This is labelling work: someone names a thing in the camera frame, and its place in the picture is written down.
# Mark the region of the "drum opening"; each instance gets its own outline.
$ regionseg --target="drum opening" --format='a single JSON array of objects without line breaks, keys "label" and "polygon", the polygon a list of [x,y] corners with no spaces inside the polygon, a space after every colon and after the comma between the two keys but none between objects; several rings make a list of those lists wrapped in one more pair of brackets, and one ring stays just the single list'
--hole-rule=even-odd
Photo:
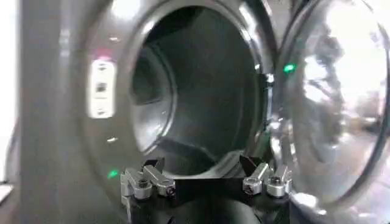
[{"label": "drum opening", "polygon": [[237,27],[218,12],[187,7],[163,18],[129,90],[138,148],[164,156],[173,175],[204,173],[245,149],[262,115],[253,62]]}]

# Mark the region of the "washing machine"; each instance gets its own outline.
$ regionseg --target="washing machine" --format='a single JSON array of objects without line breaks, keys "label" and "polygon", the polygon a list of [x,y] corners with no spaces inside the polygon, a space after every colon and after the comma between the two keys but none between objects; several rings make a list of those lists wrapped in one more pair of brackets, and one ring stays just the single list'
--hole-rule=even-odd
[{"label": "washing machine", "polygon": [[386,9],[25,1],[22,223],[127,223],[125,168],[239,177],[240,155],[292,170],[301,223],[390,222]]}]

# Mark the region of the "black mount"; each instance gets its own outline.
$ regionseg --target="black mount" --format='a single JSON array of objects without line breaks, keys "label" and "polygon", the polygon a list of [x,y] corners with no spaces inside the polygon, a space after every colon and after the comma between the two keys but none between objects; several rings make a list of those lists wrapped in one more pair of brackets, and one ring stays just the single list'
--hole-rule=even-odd
[{"label": "black mount", "polygon": [[[247,176],[260,159],[242,156],[241,166]],[[145,162],[163,169],[163,158]],[[244,178],[184,179],[175,181],[175,196],[162,197],[156,191],[144,200],[133,195],[124,197],[133,224],[193,224],[193,223],[289,223],[289,195],[275,198],[265,191],[248,195],[243,191]],[[254,219],[237,215],[232,206],[252,210]]]}]

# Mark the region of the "green indicator light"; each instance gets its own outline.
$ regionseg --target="green indicator light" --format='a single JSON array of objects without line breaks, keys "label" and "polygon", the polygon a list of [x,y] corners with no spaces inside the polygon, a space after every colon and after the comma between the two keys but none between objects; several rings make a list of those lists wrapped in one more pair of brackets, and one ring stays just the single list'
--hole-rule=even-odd
[{"label": "green indicator light", "polygon": [[117,171],[117,170],[111,170],[111,171],[108,173],[107,178],[108,178],[108,179],[111,179],[111,178],[114,178],[114,177],[116,177],[116,176],[118,176],[118,171]]},{"label": "green indicator light", "polygon": [[290,72],[293,72],[296,68],[297,68],[296,65],[294,65],[294,64],[288,64],[288,65],[286,65],[286,66],[283,68],[283,72],[285,72],[285,73],[290,73]]}]

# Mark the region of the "silver clamp block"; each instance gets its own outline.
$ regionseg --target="silver clamp block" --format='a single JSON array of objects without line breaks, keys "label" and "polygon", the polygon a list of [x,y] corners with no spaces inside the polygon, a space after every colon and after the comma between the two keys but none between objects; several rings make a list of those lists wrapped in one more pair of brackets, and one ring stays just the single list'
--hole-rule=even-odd
[{"label": "silver clamp block", "polygon": [[243,191],[248,195],[257,195],[263,190],[263,180],[269,175],[267,163],[261,163],[253,174],[243,180]]},{"label": "silver clamp block", "polygon": [[126,197],[134,195],[136,199],[144,200],[152,195],[152,184],[143,178],[139,171],[129,168],[121,174],[122,203],[126,205]]},{"label": "silver clamp block", "polygon": [[280,198],[291,192],[292,175],[287,166],[278,167],[276,172],[269,177],[266,187],[267,193],[273,197]]},{"label": "silver clamp block", "polygon": [[176,184],[174,180],[166,178],[154,166],[143,167],[145,178],[150,180],[157,188],[159,195],[164,197],[173,197],[176,194]]}]

